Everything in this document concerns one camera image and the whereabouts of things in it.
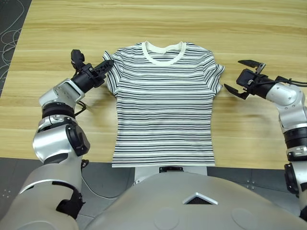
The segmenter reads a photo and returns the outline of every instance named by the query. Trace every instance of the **wire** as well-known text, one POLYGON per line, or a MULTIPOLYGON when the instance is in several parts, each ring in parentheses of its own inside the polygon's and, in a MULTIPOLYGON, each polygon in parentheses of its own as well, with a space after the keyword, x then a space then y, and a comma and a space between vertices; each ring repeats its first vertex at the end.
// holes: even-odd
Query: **wire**
POLYGON ((255 86, 265 85, 265 84, 272 84, 272 83, 280 83, 280 82, 288 83, 288 84, 291 84, 291 85, 296 85, 296 86, 299 86, 299 87, 307 87, 307 82, 295 81, 295 80, 292 80, 292 79, 259 82, 259 83, 255 83, 255 86))
MULTIPOLYGON (((16 47, 16 42, 17 42, 17 39, 15 39, 15 36, 16 36, 17 33, 20 35, 20 31, 21 31, 21 28, 18 29, 18 30, 10 30, 10 31, 8 31, 8 30, 9 30, 9 29, 10 29, 10 28, 11 28, 11 27, 12 27, 12 26, 23 16, 24 11, 25 11, 25 7, 24 7, 23 3, 22 3, 20 0, 16 0, 16 1, 20 3, 20 5, 21 5, 22 8, 23 8, 23 11, 22 11, 22 12, 20 13, 20 15, 15 19, 15 21, 14 21, 13 23, 11 23, 11 25, 9 25, 9 27, 7 27, 4 31, 2 31, 2 32, 0 33, 0 41, 3 42, 3 43, 5 44, 5 46, 3 47, 2 51, 0 51, 0 53, 1 53, 1 59, 2 59, 2 61, 4 62, 4 65, 1 66, 0 69, 10 66, 12 60, 7 60, 7 59, 5 58, 4 55, 5 55, 7 52, 9 52, 10 50, 15 49, 15 47, 16 47), (13 36, 12 36, 12 42, 9 42, 9 43, 4 42, 4 41, 3 41, 4 36, 7 35, 7 34, 9 34, 9 33, 12 33, 12 32, 14 32, 14 33, 13 33, 13 36)), ((5 75, 8 71, 9 71, 9 70, 7 69, 7 70, 0 76, 0 80, 3 79, 4 75, 5 75)))
POLYGON ((77 112, 77 113, 75 114, 75 116, 79 115, 80 113, 82 113, 83 111, 86 110, 86 104, 85 104, 83 101, 79 101, 79 102, 77 102, 77 104, 78 104, 78 105, 81 105, 81 106, 82 106, 82 109, 81 109, 79 112, 77 112))
POLYGON ((78 71, 76 70, 76 71, 75 71, 75 74, 73 75, 73 77, 75 77, 77 74, 78 74, 78 71))
POLYGON ((116 200, 116 199, 118 199, 121 195, 123 195, 124 192, 128 189, 128 183, 129 183, 129 178, 130 178, 131 171, 132 171, 132 168, 130 168, 130 170, 129 170, 128 178, 127 178, 127 182, 126 182, 126 187, 125 187, 124 191, 122 191, 122 192, 121 192, 119 195, 117 195, 117 196, 111 196, 111 197, 99 195, 99 194, 96 193, 93 189, 91 189, 91 187, 88 185, 88 183, 87 183, 86 180, 84 179, 83 175, 81 175, 81 177, 82 177, 82 180, 83 180, 83 182, 85 183, 86 187, 87 187, 93 194, 95 194, 97 197, 104 198, 104 199, 107 199, 107 200, 116 200))
POLYGON ((307 82, 301 82, 301 81, 296 81, 296 80, 292 80, 292 79, 290 79, 290 81, 294 82, 294 83, 300 83, 300 84, 307 85, 307 82))

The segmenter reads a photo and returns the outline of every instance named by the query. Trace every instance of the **silver robot arm segment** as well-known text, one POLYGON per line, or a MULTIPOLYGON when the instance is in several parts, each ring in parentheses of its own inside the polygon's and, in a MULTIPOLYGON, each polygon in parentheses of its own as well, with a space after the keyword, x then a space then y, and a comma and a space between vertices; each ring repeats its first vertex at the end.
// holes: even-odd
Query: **silver robot arm segment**
POLYGON ((90 143, 75 120, 74 108, 86 92, 104 82, 105 73, 113 66, 109 60, 95 68, 83 62, 84 55, 73 50, 71 63, 76 69, 73 78, 64 80, 39 99, 42 120, 33 149, 44 165, 28 176, 0 222, 0 229, 78 229, 75 219, 83 205, 81 163, 90 143))
POLYGON ((238 93, 238 90, 229 85, 225 87, 242 99, 252 94, 275 104, 290 161, 284 166, 287 187, 299 198, 300 217, 307 221, 307 108, 304 105, 305 95, 300 89, 306 87, 307 82, 292 81, 280 76, 271 80, 260 74, 264 63, 253 60, 242 60, 239 63, 256 67, 256 72, 243 70, 236 80, 237 84, 244 87, 245 92, 238 93))

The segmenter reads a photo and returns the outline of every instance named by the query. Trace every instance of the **wooden table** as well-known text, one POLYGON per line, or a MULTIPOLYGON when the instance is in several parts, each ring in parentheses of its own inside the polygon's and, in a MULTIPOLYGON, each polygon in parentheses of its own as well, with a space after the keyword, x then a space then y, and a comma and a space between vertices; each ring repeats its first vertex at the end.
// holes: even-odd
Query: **wooden table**
MULTIPOLYGON (((96 65, 105 50, 188 41, 226 66, 222 83, 240 88, 241 59, 267 63, 263 73, 272 79, 307 81, 306 12, 305 0, 33 0, 0 99, 0 156, 36 159, 38 98, 72 77, 72 49, 96 65)), ((111 161, 116 100, 102 86, 84 102, 89 110, 78 120, 91 142, 85 158, 111 161)), ((212 135, 217 166, 281 169, 286 162, 277 110, 257 96, 244 101, 223 88, 214 100, 212 135)))

